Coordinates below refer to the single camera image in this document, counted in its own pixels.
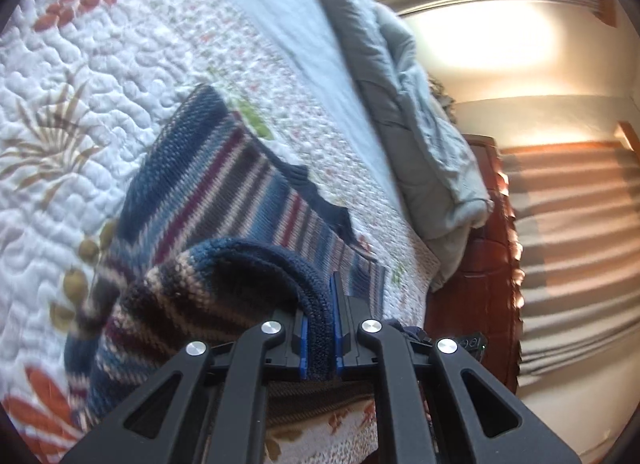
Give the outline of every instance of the striped sweater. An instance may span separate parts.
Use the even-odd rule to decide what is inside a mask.
[[[246,257],[256,249],[257,258]],[[245,265],[230,271],[230,257],[238,256]],[[249,270],[265,257],[280,279]],[[294,277],[291,287],[300,270],[318,280]],[[336,270],[346,292],[369,301],[379,317],[385,269],[357,245],[347,209],[324,201],[305,167],[278,159],[212,88],[199,86],[132,180],[68,335],[65,367],[78,426],[99,422],[188,341],[225,343],[269,317],[282,299],[274,287],[290,288],[314,323],[312,352],[331,352],[332,311],[322,296]],[[325,359],[310,362],[316,380],[330,377]],[[369,394],[364,383],[274,383],[268,421],[311,417]]]

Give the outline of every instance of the sunlight on wall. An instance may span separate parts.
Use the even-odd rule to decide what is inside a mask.
[[[432,15],[446,24],[429,24]],[[433,54],[453,68],[490,72],[545,65],[556,59],[564,37],[535,5],[517,1],[447,7],[418,18],[428,24],[429,41],[438,44]]]

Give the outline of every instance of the floral bedspread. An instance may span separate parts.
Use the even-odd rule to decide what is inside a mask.
[[[0,398],[57,462],[70,425],[65,332],[131,177],[200,82],[279,155],[312,168],[389,268],[384,312],[421,324],[438,262],[279,50],[229,0],[21,0],[0,35]],[[268,433],[266,462],[356,463],[376,447],[361,402]]]

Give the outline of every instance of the bed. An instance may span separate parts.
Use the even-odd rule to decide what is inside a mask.
[[[347,0],[345,10],[349,3],[369,7]],[[277,155],[310,166],[322,196],[350,209],[358,241],[388,268],[384,316],[422,324],[428,289],[446,277],[442,267],[450,272],[459,261],[490,200],[462,137],[446,117],[433,116],[433,100],[402,84],[419,84],[421,69],[407,63],[413,70],[388,86],[384,76],[364,79],[363,71],[375,69],[348,46],[345,13],[328,6],[331,0],[20,0],[0,35],[0,398],[43,462],[57,462],[81,436],[69,426],[62,362],[74,307],[109,247],[129,181],[202,82]],[[367,36],[358,34],[358,43],[369,44]],[[386,42],[374,45],[386,50],[379,61],[386,68]],[[410,56],[407,45],[402,52]],[[407,108],[430,118],[395,122],[395,103],[380,113],[381,90],[401,91]],[[414,137],[416,155],[430,156],[412,176],[439,174],[420,191],[449,195],[426,202],[424,219],[415,214],[418,193],[414,202],[407,197],[417,186],[402,168],[415,157],[398,158],[401,137]],[[435,146],[427,151],[423,143]],[[467,194],[457,198],[460,188]],[[447,227],[434,219],[439,214]],[[438,232],[422,231],[421,240],[414,229],[431,222]],[[362,401],[268,432],[265,462],[356,463],[375,447],[374,405]]]

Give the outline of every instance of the red stripe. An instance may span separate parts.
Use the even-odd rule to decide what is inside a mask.
[[[293,201],[293,205],[291,206],[291,214],[289,215],[289,222],[287,222],[287,227],[284,230],[284,235],[282,235],[282,241],[280,242],[282,247],[289,246],[289,240],[291,239],[291,233],[293,232],[293,227],[296,225],[296,219],[298,218],[298,212],[300,211],[300,195],[296,193],[296,199]]]
[[[207,191],[212,185],[216,176],[222,169],[226,159],[229,158],[232,151],[240,143],[240,140],[244,136],[244,130],[241,127],[237,127],[231,133],[229,140],[225,142],[220,153],[216,155],[214,161],[209,165],[204,175],[200,179],[200,183],[196,187],[196,190],[191,195],[186,205],[180,210],[175,218],[169,224],[167,231],[162,237],[154,256],[153,265],[164,262],[169,253],[171,252],[174,243],[176,242],[178,235],[183,231],[184,226],[189,221],[193,213],[198,209],[198,206],[207,195]]]

